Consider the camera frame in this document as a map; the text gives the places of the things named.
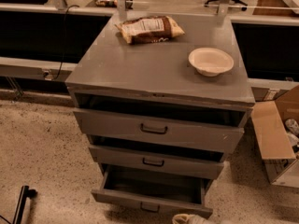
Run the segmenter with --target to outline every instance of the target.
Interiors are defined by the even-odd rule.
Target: metal stand
[[[14,77],[6,77],[6,79],[16,94],[16,97],[13,100],[13,102],[16,102],[24,95],[24,92]]]
[[[34,198],[37,195],[37,192],[34,189],[29,189],[29,186],[22,186],[21,193],[15,212],[15,217],[13,218],[12,224],[21,224],[22,213],[26,204],[27,198]]]

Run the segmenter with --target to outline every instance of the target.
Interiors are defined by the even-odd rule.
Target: metal drawer pull
[[[140,124],[140,130],[144,133],[166,134],[168,131],[168,127],[165,126],[163,130],[157,131],[157,130],[154,130],[154,128],[146,127],[142,123],[142,124]]]
[[[159,211],[160,211],[160,205],[157,206],[157,209],[156,209],[156,210],[151,210],[151,209],[145,208],[145,207],[143,206],[143,203],[141,202],[141,203],[140,203],[140,209],[141,209],[142,211],[146,211],[146,212],[150,212],[150,213],[159,213]]]
[[[164,166],[164,161],[146,161],[146,158],[143,158],[142,162],[145,165],[150,165],[150,166],[155,166],[155,167],[163,167]]]

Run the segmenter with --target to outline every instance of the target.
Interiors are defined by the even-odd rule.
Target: drawer
[[[224,166],[222,162],[216,162],[221,155],[213,152],[109,138],[102,139],[97,146],[90,146],[90,152],[93,160],[101,165],[111,164],[206,179],[216,179]]]
[[[169,146],[232,153],[242,128],[174,119],[143,117],[106,111],[76,109],[83,133]]]
[[[209,217],[205,207],[204,181],[200,178],[170,175],[108,166],[99,190],[93,197],[101,203],[112,203],[153,213],[190,210]]]
[[[232,127],[244,127],[251,112],[251,108],[241,105],[222,105],[221,102],[215,103],[215,101],[214,103],[207,101],[195,102],[190,100],[189,97],[170,99],[158,94],[153,94],[151,97],[140,95],[138,98],[79,92],[72,95],[79,108]]]

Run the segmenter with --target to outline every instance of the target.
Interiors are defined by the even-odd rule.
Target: open cardboard box
[[[269,181],[299,188],[299,160],[284,126],[286,119],[299,122],[299,86],[275,101],[256,103],[251,117]]]

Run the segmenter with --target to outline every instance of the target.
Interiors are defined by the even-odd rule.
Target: white bowl
[[[215,77],[234,67],[234,60],[229,54],[223,50],[212,48],[193,50],[189,55],[189,62],[206,77]]]

